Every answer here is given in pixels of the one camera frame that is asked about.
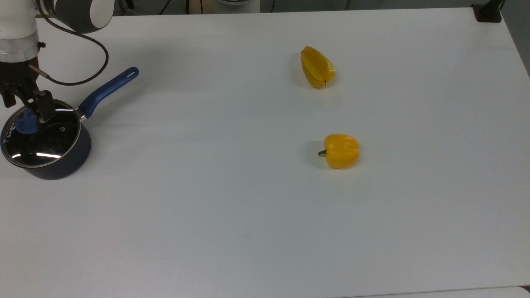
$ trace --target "blue handle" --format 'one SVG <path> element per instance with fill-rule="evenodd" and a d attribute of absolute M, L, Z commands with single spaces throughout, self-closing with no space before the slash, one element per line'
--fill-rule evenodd
<path fill-rule="evenodd" d="M 86 118 L 90 118 L 92 113 L 104 98 L 112 94 L 114 91 L 120 89 L 125 84 L 132 81 L 138 76 L 140 71 L 136 67 L 131 67 L 128 70 L 122 72 L 107 84 L 99 87 L 96 91 L 92 92 L 83 102 L 79 105 L 80 111 L 85 114 Z"/>

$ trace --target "black cable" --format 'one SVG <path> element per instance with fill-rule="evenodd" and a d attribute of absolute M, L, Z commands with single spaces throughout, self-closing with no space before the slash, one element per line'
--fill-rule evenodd
<path fill-rule="evenodd" d="M 162 11 L 160 11 L 160 13 L 158 15 L 162 15 L 164 13 L 165 9 L 169 5 L 169 2 L 171 2 L 171 0 L 167 0 L 166 5 L 164 5 L 164 8 L 162 9 Z"/>
<path fill-rule="evenodd" d="M 97 73 L 95 73 L 93 76 L 87 78 L 86 80 L 82 80 L 82 81 L 75 82 L 75 83 L 65 83 L 65 82 L 58 81 L 58 80 L 56 80 L 56 79 L 54 79 L 54 78 L 52 78 L 52 77 L 50 77 L 50 76 L 45 76 L 45 78 L 47 78 L 48 80 L 50 80 L 50 81 L 52 81 L 52 82 L 54 82 L 54 83 L 56 83 L 56 84 L 58 84 L 58 85 L 63 85 L 63 86 L 77 86 L 77 85 L 81 85 L 81 84 L 84 84 L 84 83 L 86 83 L 86 82 L 89 82 L 89 81 L 93 80 L 94 78 L 96 78 L 97 76 L 99 76 L 99 75 L 103 72 L 103 70 L 105 70 L 105 68 L 107 67 L 107 64 L 109 63 L 109 51 L 107 51 L 106 47 L 105 47 L 102 43 L 100 43 L 99 41 L 97 41 L 97 40 L 95 40 L 95 39 L 93 39 L 93 38 L 91 38 L 91 37 L 88 37 L 88 36 L 86 36 L 86 35 L 83 35 L 83 34 L 77 33 L 77 32 L 75 32 L 75 31 L 72 31 L 72 30 L 69 30 L 69 29 L 63 28 L 63 27 L 57 25 L 56 23 L 53 23 L 53 22 L 52 22 L 52 21 L 46 16 L 46 14 L 44 13 L 44 11 L 42 10 L 42 6 L 41 6 L 41 4 L 40 4 L 40 1 L 36 1 L 36 2 L 37 2 L 37 8 L 39 9 L 39 12 L 40 12 L 40 14 L 42 15 L 42 18 L 43 18 L 44 20 L 46 20 L 46 22 L 48 22 L 48 24 L 52 25 L 53 27 L 55 27 L 55 28 L 57 28 L 57 29 L 59 29 L 59 30 L 61 30 L 61 31 L 64 31 L 64 32 L 67 32 L 67 33 L 73 34 L 73 35 L 75 35 L 75 36 L 79 36 L 79 37 L 84 38 L 84 39 L 86 39 L 86 40 L 89 40 L 89 41 L 95 43 L 96 45 L 100 46 L 100 47 L 103 49 L 103 51 L 105 52 L 105 63 L 103 63 L 103 66 L 100 68 L 100 70 L 99 70 Z"/>

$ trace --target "white table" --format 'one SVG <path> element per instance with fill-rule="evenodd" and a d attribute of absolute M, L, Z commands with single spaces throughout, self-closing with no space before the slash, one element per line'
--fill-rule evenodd
<path fill-rule="evenodd" d="M 44 71 L 99 68 L 96 46 L 39 30 Z M 2 296 L 530 284 L 530 80 L 504 23 L 470 8 L 137 16 L 93 36 L 103 75 L 40 86 L 77 105 L 129 66 L 140 76 L 84 123 L 92 152 L 72 176 L 0 160 Z M 303 76 L 307 45 L 337 67 L 323 90 Z M 359 140 L 353 168 L 316 155 L 333 133 Z"/>

